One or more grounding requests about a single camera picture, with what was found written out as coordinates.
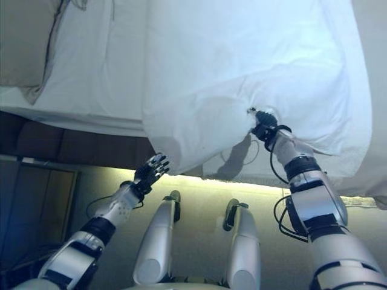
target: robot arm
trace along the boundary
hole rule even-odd
[[[274,116],[257,112],[252,131],[285,169],[291,196],[286,207],[295,231],[307,237],[314,264],[312,290],[387,289],[371,253],[346,228],[344,203],[318,166],[313,149]]]
[[[27,281],[16,289],[73,289],[87,284],[97,271],[96,262],[115,229],[152,190],[151,185],[169,170],[168,162],[164,160],[165,156],[157,154],[140,167],[134,181],[122,183],[110,202],[100,207],[94,217],[50,257],[38,279]]]

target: humanoid robot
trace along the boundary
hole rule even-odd
[[[313,149],[287,126],[278,126],[273,115],[251,112],[257,122],[252,134],[264,142],[271,164],[274,154],[284,166],[288,181],[282,180],[289,184],[291,195],[284,198],[286,209],[276,220],[282,233],[308,243],[314,266],[310,289],[387,289],[387,278],[373,256],[346,228],[346,208],[318,166]],[[129,219],[131,210],[152,190],[151,185],[169,170],[165,160],[159,153],[139,168],[134,181],[121,184],[110,202],[45,263],[37,279],[16,289],[73,289],[87,284],[116,228]],[[294,230],[282,225],[286,211]],[[133,273],[137,286],[131,289],[260,289],[259,239],[247,204],[232,199],[227,206],[223,228],[233,229],[233,242],[226,276],[218,285],[173,283],[172,232],[179,218],[180,194],[172,192],[162,200],[144,235]]]

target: black cable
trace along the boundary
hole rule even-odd
[[[282,220],[281,220],[281,218],[280,219],[278,219],[278,217],[277,217],[277,206],[279,205],[279,203],[281,202],[281,201],[283,201],[284,199],[287,199],[287,198],[289,198],[289,196],[284,196],[283,198],[281,198],[281,199],[279,199],[279,201],[275,204],[275,206],[274,206],[274,218],[276,219],[276,222],[277,222],[277,224],[281,227],[281,228],[283,228],[284,230],[286,230],[286,231],[288,231],[289,233],[291,233],[291,234],[294,234],[294,235],[296,235],[296,236],[302,236],[303,237],[303,235],[301,235],[301,234],[299,234],[299,233],[297,233],[297,232],[295,232],[295,231],[292,231],[291,229],[289,229],[289,228],[287,228],[287,227],[285,227],[283,224],[282,224]]]
[[[296,240],[300,240],[301,242],[307,243],[308,239],[302,238],[302,236],[300,234],[297,234],[294,231],[290,231],[287,227],[283,226],[282,221],[284,220],[284,216],[285,216],[286,212],[287,212],[287,209],[285,208],[281,214],[280,219],[279,219],[279,225],[278,225],[279,231],[286,236],[289,236],[289,237],[292,237]]]
[[[41,246],[39,246],[36,249],[35,252],[32,252],[32,253],[28,252],[28,253],[25,253],[23,256],[21,256],[14,264],[12,264],[12,266],[10,267],[10,271],[15,270],[15,268],[17,266],[19,266],[19,264],[21,262],[23,262],[27,258],[30,258],[31,256],[34,256],[34,255],[38,255],[38,256],[46,255],[46,254],[49,254],[51,252],[57,251],[61,246],[62,246],[62,244],[41,245]]]
[[[274,151],[274,147],[275,147],[276,143],[277,143],[277,139],[276,139],[276,141],[274,141],[273,148],[270,151],[270,167],[272,168],[274,175],[277,176],[277,178],[279,180],[281,180],[285,184],[289,184],[289,182],[287,182],[284,178],[282,178],[278,175],[277,171],[274,169],[274,166],[273,166],[273,151]]]
[[[89,208],[90,208],[90,206],[92,206],[92,205],[95,204],[96,202],[99,202],[99,201],[102,201],[102,200],[104,200],[104,199],[108,199],[108,198],[111,198],[111,197],[112,197],[112,195],[104,196],[104,197],[102,197],[102,198],[97,198],[97,199],[95,199],[95,200],[89,202],[89,204],[86,206],[86,216],[87,216],[89,219],[91,219],[91,216],[90,216],[90,214],[89,214]],[[138,208],[142,208],[143,206],[144,206],[144,202],[141,201],[141,205],[139,205],[138,207],[134,207],[133,210],[136,210],[136,209],[138,209]]]
[[[283,233],[284,235],[286,235],[286,236],[289,236],[289,237],[292,237],[292,238],[294,238],[294,239],[296,239],[296,240],[300,240],[300,241],[302,241],[302,242],[306,242],[306,243],[307,243],[308,240],[302,238],[302,237],[305,237],[305,236],[303,236],[303,235],[301,235],[301,234],[299,234],[299,233],[297,233],[297,232],[295,232],[295,231],[292,231],[291,229],[287,228],[286,226],[284,226],[284,225],[282,224],[282,222],[283,222],[283,220],[284,220],[284,216],[285,216],[285,214],[286,214],[286,212],[287,212],[287,208],[286,208],[286,207],[285,207],[284,211],[282,212],[281,217],[280,217],[279,219],[278,219],[278,217],[277,217],[277,207],[278,207],[279,203],[280,203],[281,201],[283,201],[284,199],[287,199],[287,198],[289,198],[289,196],[284,196],[283,198],[280,198],[280,199],[275,203],[274,208],[273,208],[273,215],[274,215],[274,218],[275,218],[275,220],[276,220],[276,222],[277,222],[277,224],[278,224],[279,231],[280,231],[281,233]]]
[[[108,195],[108,196],[104,196],[104,197],[102,197],[102,198],[97,198],[97,199],[95,199],[95,200],[89,202],[89,204],[86,206],[86,216],[88,217],[88,219],[91,219],[91,216],[90,216],[90,214],[89,214],[89,208],[90,208],[90,206],[92,206],[92,205],[95,204],[96,202],[99,202],[99,201],[102,201],[102,200],[104,200],[104,199],[108,199],[108,198],[111,198],[111,197],[112,197],[112,195]]]
[[[141,205],[139,205],[138,207],[134,207],[133,210],[136,210],[136,209],[138,209],[138,208],[142,208],[143,206],[144,206],[144,202],[141,201]]]

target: robot leg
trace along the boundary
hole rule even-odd
[[[254,217],[247,204],[232,199],[226,210],[223,228],[234,227],[226,280],[232,290],[259,290],[261,252]]]
[[[141,242],[133,272],[136,284],[156,284],[170,277],[172,231],[179,218],[180,193],[173,191],[159,205]]]

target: bed sheet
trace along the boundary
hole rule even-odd
[[[34,106],[18,88],[0,89],[0,109],[53,126],[144,137],[141,91],[145,1],[69,4],[53,71]]]

